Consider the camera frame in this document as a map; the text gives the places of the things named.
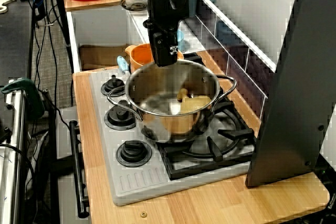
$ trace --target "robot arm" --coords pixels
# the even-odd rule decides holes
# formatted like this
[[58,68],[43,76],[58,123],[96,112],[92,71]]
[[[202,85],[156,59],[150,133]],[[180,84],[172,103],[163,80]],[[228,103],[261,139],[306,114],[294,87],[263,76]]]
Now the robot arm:
[[148,35],[155,63],[159,67],[177,61],[177,29],[189,17],[188,0],[148,0],[149,19],[143,25]]

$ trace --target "stainless steel pot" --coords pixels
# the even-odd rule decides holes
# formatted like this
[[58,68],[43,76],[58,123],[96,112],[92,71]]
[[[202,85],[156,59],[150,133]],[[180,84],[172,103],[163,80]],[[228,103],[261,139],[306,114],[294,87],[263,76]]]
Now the stainless steel pot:
[[[233,86],[219,95],[218,78],[228,79]],[[237,81],[229,76],[217,76],[206,67],[188,60],[178,60],[176,64],[158,67],[149,63],[132,75],[125,84],[125,93],[131,107],[118,104],[111,97],[107,99],[135,114],[142,122],[142,132],[151,139],[162,143],[190,141],[205,132],[213,119],[216,104],[230,94]],[[206,95],[211,102],[190,113],[180,114],[181,103],[176,96],[181,88],[190,96]]]

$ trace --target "green clamp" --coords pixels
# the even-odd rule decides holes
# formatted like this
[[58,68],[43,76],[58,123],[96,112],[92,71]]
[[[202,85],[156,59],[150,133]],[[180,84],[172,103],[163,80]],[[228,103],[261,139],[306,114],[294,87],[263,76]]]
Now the green clamp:
[[32,80],[19,78],[0,89],[3,94],[8,94],[16,90],[24,90],[29,103],[28,119],[37,120],[44,115],[45,108],[38,90]]

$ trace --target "screw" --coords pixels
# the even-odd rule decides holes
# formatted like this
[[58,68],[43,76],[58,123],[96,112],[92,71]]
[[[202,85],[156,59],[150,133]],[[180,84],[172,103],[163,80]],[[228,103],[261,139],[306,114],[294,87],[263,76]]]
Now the screw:
[[147,217],[147,213],[146,213],[146,212],[142,212],[142,213],[140,214],[140,217],[141,217],[141,218],[146,218],[146,217]]
[[318,130],[319,130],[319,131],[323,131],[323,130],[324,130],[324,125],[320,125],[320,126],[318,127]]

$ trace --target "pot rim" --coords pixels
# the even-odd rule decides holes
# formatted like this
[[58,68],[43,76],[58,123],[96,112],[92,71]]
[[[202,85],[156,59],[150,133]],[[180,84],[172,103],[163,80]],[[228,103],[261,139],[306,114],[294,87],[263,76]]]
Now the pot rim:
[[207,105],[203,106],[202,108],[198,109],[198,110],[195,110],[195,111],[192,111],[192,112],[189,112],[189,113],[184,113],[184,114],[177,114],[177,115],[166,115],[166,114],[157,114],[155,112],[151,112],[151,111],[146,111],[144,110],[143,108],[139,107],[134,101],[133,99],[130,97],[129,95],[129,81],[131,79],[132,76],[137,76],[139,72],[141,72],[142,70],[146,69],[146,68],[149,68],[151,65],[154,65],[155,62],[150,62],[146,65],[143,65],[141,68],[138,68],[135,72],[133,72],[128,80],[126,81],[126,84],[125,84],[125,94],[127,96],[127,99],[130,101],[131,105],[133,105],[134,107],[136,107],[139,111],[141,111],[142,113],[147,113],[147,114],[151,114],[151,115],[156,115],[156,116],[164,116],[164,117],[169,117],[169,118],[172,118],[172,117],[179,117],[179,116],[187,116],[187,115],[192,115],[192,114],[195,114],[201,110],[204,110],[205,108],[207,108],[208,106],[210,106],[212,103],[214,103],[214,101],[218,98],[218,95],[219,95],[219,81],[218,81],[218,78],[217,78],[217,75],[215,75],[210,69],[208,69],[206,66],[203,66],[197,62],[193,62],[193,61],[189,61],[189,60],[180,60],[178,59],[177,60],[177,63],[186,63],[188,65],[196,65],[200,68],[202,68],[203,70],[205,70],[207,73],[209,73],[213,78],[214,80],[216,80],[216,93],[214,95],[214,97],[211,99],[211,102],[209,102]]

